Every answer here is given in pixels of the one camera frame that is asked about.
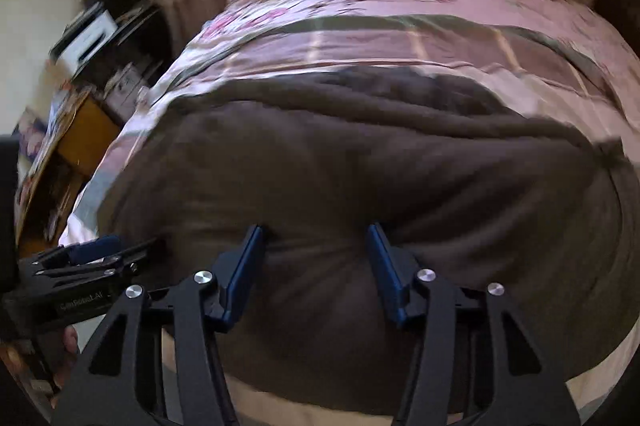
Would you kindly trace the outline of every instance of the brown garment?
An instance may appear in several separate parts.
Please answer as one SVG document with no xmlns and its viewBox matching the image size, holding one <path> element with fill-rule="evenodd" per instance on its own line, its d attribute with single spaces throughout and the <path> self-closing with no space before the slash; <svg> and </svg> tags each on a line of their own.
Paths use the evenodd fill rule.
<svg viewBox="0 0 640 426">
<path fill-rule="evenodd" d="M 274 232 L 226 371 L 290 400 L 393 414 L 414 339 L 385 323 L 366 226 L 436 272 L 499 281 L 568 379 L 640 312 L 640 186 L 615 144 L 525 119 L 458 76 L 356 67 L 174 101 L 112 186 L 101 234 L 168 238 L 148 286 Z"/>
</svg>

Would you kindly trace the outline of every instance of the wooden cabinet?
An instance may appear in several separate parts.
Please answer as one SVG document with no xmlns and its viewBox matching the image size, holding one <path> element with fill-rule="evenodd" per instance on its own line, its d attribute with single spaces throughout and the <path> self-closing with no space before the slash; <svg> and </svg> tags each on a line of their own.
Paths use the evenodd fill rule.
<svg viewBox="0 0 640 426">
<path fill-rule="evenodd" d="M 78 194 L 119 132 L 88 93 L 73 103 L 28 174 L 16 226 L 20 257 L 57 246 Z"/>
</svg>

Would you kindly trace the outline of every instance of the metal screw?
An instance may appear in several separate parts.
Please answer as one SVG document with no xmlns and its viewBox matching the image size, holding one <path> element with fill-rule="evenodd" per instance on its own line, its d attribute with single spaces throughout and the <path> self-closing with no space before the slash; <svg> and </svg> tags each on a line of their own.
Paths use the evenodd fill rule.
<svg viewBox="0 0 640 426">
<path fill-rule="evenodd" d="M 504 287 L 500 283 L 490 283 L 486 289 L 489 291 L 489 294 L 494 296 L 502 296 L 504 294 Z"/>
<path fill-rule="evenodd" d="M 196 272 L 196 274 L 194 274 L 193 276 L 193 280 L 199 285 L 209 283 L 212 279 L 213 274 L 211 274 L 209 271 L 199 271 Z"/>
<path fill-rule="evenodd" d="M 420 269 L 418 271 L 418 280 L 433 281 L 434 279 L 436 279 L 436 273 L 431 269 Z"/>
<path fill-rule="evenodd" d="M 127 290 L 124 291 L 124 294 L 127 295 L 127 298 L 137 298 L 142 294 L 142 287 L 140 285 L 132 285 L 131 287 L 127 287 Z"/>
</svg>

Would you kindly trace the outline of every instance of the gray fabric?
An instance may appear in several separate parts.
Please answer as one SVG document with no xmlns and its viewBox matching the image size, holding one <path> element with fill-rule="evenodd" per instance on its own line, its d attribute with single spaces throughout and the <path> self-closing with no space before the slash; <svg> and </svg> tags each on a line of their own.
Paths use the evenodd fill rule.
<svg viewBox="0 0 640 426">
<path fill-rule="evenodd" d="M 640 187 L 620 143 L 525 119 L 470 79 L 356 67 L 230 81 L 174 101 L 113 184 L 102 233 L 168 238 L 149 285 L 274 233 L 226 371 L 326 408 L 393 414 L 414 338 L 388 327 L 364 252 L 393 244 L 451 281 L 500 281 L 569 379 L 640 313 Z"/>
</svg>

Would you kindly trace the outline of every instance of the wooden drawer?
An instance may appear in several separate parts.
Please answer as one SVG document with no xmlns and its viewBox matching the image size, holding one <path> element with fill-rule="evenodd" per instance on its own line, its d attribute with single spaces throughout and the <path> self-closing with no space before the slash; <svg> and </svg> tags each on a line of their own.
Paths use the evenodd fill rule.
<svg viewBox="0 0 640 426">
<path fill-rule="evenodd" d="M 119 132 L 118 126 L 87 98 L 60 139 L 57 151 L 76 171 L 91 177 Z"/>
</svg>

